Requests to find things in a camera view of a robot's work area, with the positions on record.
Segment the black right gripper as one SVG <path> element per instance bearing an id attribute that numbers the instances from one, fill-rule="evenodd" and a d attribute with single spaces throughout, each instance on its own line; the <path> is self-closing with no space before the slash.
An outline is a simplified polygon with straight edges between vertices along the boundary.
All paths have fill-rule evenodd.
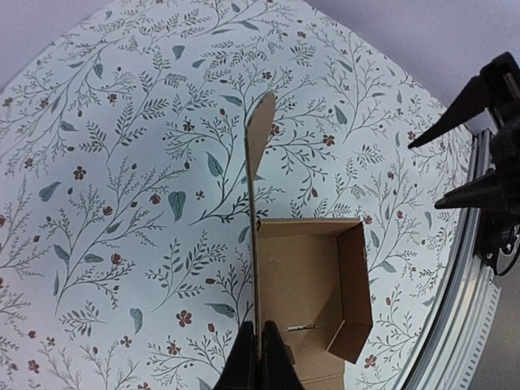
<path id="1" fill-rule="evenodd" d="M 506 51 L 484 66 L 455 97 L 439 120 L 409 143 L 418 148 L 484 111 L 496 126 L 489 144 L 494 168 L 446 193 L 437 210 L 479 208 L 519 221 L 519 66 Z"/>

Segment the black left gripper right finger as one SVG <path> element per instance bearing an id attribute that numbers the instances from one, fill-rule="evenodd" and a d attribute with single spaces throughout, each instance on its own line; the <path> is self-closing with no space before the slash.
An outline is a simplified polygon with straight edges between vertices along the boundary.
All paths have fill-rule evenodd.
<path id="1" fill-rule="evenodd" d="M 262 330 L 261 374 L 261 389 L 304 389 L 273 321 L 266 321 Z"/>

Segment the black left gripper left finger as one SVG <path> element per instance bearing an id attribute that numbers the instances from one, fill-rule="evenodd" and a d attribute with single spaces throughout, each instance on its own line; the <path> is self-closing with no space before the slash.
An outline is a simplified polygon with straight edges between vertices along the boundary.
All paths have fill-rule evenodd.
<path id="1" fill-rule="evenodd" d="M 256 388 L 257 337 L 251 321 L 240 325 L 231 352 L 214 390 L 254 390 Z"/>

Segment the brown cardboard box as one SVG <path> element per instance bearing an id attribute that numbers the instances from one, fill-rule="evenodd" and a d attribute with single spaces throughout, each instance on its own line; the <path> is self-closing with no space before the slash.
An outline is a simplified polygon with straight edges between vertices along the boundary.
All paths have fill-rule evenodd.
<path id="1" fill-rule="evenodd" d="M 254 329 L 275 322 L 304 389 L 342 389 L 373 327 L 362 222 L 250 217 Z"/>

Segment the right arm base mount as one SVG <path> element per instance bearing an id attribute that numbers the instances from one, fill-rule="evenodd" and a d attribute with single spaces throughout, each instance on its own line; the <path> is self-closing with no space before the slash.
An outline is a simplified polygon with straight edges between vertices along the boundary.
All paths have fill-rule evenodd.
<path id="1" fill-rule="evenodd" d="M 474 255 L 490 267 L 495 276 L 507 275 L 519 259 L 519 216 L 482 211 Z"/>

